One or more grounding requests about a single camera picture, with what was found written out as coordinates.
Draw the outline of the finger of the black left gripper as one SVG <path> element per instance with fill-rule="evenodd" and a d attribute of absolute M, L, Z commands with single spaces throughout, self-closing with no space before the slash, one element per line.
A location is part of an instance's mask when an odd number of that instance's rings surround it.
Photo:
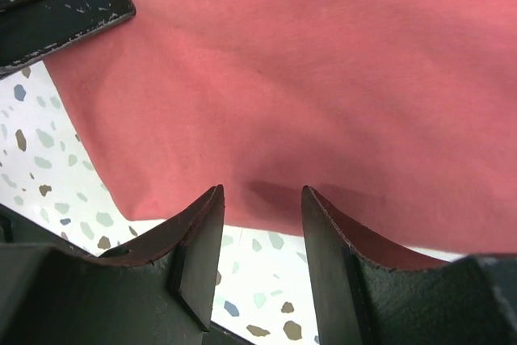
<path fill-rule="evenodd" d="M 121 24 L 132 0 L 1 0 L 1 75 Z"/>

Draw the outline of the red t-shirt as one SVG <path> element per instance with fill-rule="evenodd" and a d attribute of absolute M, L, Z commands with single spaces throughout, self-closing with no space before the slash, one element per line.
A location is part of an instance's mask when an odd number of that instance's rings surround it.
<path fill-rule="evenodd" d="M 133 0 L 45 64 L 129 220 L 222 184 L 301 232 L 301 188 L 404 246 L 516 250 L 516 0 Z"/>

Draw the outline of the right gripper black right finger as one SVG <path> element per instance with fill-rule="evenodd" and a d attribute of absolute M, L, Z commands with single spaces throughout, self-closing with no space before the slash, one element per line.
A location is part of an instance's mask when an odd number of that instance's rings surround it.
<path fill-rule="evenodd" d="M 323 344 L 513 344 L 516 257 L 452 262 L 373 232 L 311 187 L 301 211 Z"/>

